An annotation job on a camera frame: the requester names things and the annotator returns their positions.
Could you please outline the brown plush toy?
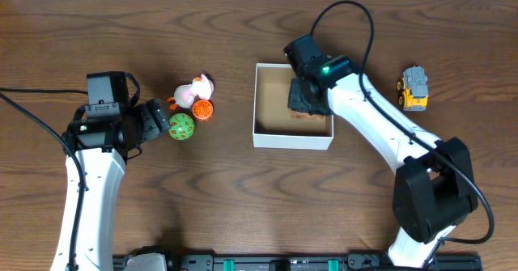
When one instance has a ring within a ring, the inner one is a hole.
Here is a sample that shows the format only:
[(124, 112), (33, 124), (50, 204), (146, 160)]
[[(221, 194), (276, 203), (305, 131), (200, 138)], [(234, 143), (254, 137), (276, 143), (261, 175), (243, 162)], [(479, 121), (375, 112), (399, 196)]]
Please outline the brown plush toy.
[(326, 116), (323, 116), (323, 115), (309, 114), (307, 112), (298, 112), (298, 111), (292, 111), (291, 116), (295, 119), (308, 120), (308, 121), (321, 121), (321, 120), (325, 120), (325, 118), (326, 118)]

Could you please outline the green ball with numbers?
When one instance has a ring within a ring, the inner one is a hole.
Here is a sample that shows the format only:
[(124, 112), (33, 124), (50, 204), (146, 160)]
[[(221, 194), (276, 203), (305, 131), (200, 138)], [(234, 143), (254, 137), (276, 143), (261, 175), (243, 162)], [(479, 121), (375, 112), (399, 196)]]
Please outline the green ball with numbers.
[(185, 113), (177, 113), (168, 120), (170, 124), (169, 135), (175, 140), (186, 140), (193, 136), (196, 125), (193, 118)]

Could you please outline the pink white duck toy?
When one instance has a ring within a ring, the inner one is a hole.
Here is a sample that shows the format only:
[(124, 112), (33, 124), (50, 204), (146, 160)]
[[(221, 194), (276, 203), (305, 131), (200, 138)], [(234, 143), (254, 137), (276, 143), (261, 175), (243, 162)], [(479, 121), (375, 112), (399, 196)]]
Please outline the pink white duck toy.
[(197, 100), (209, 100), (213, 92), (213, 82), (205, 74), (201, 74), (190, 84), (179, 86), (175, 90), (173, 96), (168, 98), (169, 108), (191, 108)]

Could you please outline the white cardboard box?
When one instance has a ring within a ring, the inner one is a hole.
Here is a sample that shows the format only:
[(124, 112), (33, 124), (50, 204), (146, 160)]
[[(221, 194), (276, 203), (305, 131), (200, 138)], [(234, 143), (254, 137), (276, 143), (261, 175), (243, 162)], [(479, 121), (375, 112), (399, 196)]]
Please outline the white cardboard box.
[(298, 81), (289, 64), (256, 64), (253, 146), (291, 150), (328, 150), (333, 117), (306, 112), (295, 93)]

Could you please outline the yellow grey toy truck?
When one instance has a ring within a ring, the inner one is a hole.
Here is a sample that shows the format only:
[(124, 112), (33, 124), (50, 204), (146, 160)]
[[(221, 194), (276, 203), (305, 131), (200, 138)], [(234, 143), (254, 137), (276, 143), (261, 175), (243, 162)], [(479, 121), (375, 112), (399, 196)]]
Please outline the yellow grey toy truck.
[(397, 82), (400, 92), (398, 103), (405, 111), (425, 111), (427, 108), (429, 91), (427, 76), (421, 66), (406, 69)]

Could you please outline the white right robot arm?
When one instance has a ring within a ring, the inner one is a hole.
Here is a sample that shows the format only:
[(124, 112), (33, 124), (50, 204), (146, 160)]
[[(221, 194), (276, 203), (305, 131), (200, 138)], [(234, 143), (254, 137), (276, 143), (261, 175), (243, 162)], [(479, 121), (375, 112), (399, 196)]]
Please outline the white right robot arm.
[(394, 172), (393, 213), (400, 230), (388, 250), (391, 266), (429, 266), (438, 246), (478, 207), (467, 146), (459, 138), (444, 142), (417, 126), (347, 57), (290, 52), (287, 58), (296, 73), (289, 108), (342, 117)]

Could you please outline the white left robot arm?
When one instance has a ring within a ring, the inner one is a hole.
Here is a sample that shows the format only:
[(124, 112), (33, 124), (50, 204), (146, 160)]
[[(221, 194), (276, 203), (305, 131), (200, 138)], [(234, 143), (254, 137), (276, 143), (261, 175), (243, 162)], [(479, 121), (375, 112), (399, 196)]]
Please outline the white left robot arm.
[(53, 270), (113, 269), (113, 223), (128, 153), (169, 130), (158, 99), (91, 97), (62, 138), (67, 192)]

